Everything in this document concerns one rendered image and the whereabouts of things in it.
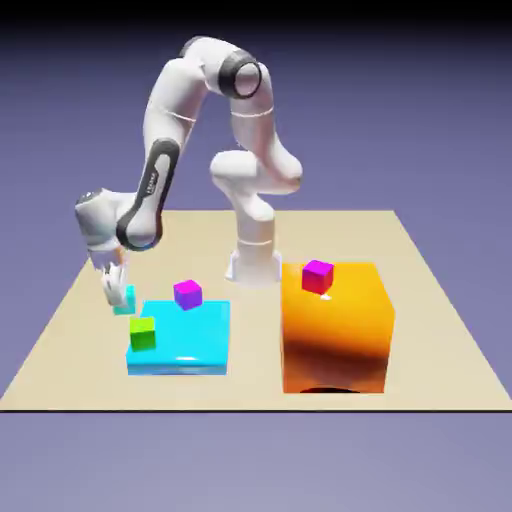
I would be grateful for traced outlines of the small cyan cube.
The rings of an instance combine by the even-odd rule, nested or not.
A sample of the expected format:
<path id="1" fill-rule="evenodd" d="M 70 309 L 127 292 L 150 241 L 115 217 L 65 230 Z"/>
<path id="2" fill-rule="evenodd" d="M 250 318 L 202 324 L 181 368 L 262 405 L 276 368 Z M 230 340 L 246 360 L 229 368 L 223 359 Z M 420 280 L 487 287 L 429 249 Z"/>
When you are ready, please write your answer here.
<path id="1" fill-rule="evenodd" d="M 135 286 L 127 285 L 125 289 L 125 300 L 121 305 L 112 307 L 115 315 L 133 315 L 136 313 Z"/>

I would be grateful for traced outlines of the small magenta cube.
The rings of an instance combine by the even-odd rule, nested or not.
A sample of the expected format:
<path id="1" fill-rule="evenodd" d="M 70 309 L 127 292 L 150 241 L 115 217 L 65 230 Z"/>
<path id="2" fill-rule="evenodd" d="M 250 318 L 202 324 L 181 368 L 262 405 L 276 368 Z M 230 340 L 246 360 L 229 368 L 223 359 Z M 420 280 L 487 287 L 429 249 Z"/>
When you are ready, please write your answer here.
<path id="1" fill-rule="evenodd" d="M 332 263 L 311 260 L 302 268 L 302 289 L 318 295 L 325 294 L 334 280 Z"/>

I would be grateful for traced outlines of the large cyan box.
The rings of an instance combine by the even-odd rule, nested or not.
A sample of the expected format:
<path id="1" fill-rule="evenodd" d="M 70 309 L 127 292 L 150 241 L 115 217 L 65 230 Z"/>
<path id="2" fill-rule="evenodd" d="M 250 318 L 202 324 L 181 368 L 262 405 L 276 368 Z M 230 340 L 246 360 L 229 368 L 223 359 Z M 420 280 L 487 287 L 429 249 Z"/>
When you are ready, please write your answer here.
<path id="1" fill-rule="evenodd" d="M 183 310 L 173 300 L 143 303 L 154 320 L 156 346 L 126 352 L 130 375 L 224 375 L 230 340 L 230 303 L 208 300 Z"/>

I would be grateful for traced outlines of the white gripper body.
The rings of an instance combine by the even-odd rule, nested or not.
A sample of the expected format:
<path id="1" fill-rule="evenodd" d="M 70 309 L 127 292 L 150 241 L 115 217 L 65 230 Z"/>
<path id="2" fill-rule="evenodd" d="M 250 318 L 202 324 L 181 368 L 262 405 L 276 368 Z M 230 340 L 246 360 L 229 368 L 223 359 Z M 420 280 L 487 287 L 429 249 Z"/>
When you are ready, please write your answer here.
<path id="1" fill-rule="evenodd" d="M 125 307 L 127 304 L 127 266 L 108 263 L 102 269 L 101 284 L 107 302 L 112 307 Z"/>

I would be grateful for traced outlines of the small green cube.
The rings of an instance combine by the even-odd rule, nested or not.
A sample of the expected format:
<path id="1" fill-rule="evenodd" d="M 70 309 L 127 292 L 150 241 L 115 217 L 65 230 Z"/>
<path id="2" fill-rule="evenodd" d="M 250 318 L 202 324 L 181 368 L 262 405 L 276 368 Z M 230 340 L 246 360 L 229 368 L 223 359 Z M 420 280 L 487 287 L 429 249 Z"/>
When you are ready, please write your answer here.
<path id="1" fill-rule="evenodd" d="M 152 350 L 156 347 L 153 317 L 130 318 L 130 347 L 134 352 Z"/>

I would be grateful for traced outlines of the large orange box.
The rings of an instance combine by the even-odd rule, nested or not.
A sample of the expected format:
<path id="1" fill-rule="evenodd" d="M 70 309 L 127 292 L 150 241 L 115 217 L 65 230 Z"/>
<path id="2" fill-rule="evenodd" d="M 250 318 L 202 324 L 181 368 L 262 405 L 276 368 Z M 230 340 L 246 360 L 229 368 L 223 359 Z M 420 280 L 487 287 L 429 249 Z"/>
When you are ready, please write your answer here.
<path id="1" fill-rule="evenodd" d="M 370 262 L 336 262 L 326 299 L 302 288 L 303 267 L 282 267 L 283 391 L 382 393 L 395 309 L 377 267 Z"/>

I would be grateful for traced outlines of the small purple cube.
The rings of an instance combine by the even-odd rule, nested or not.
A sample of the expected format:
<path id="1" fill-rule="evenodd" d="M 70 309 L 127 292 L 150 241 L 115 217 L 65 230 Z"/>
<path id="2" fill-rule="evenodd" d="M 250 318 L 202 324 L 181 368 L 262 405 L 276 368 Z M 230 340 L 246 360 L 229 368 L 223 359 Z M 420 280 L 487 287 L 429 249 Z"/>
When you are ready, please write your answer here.
<path id="1" fill-rule="evenodd" d="M 183 309 L 190 310 L 199 307 L 203 302 L 202 287 L 192 279 L 173 285 L 174 300 Z"/>

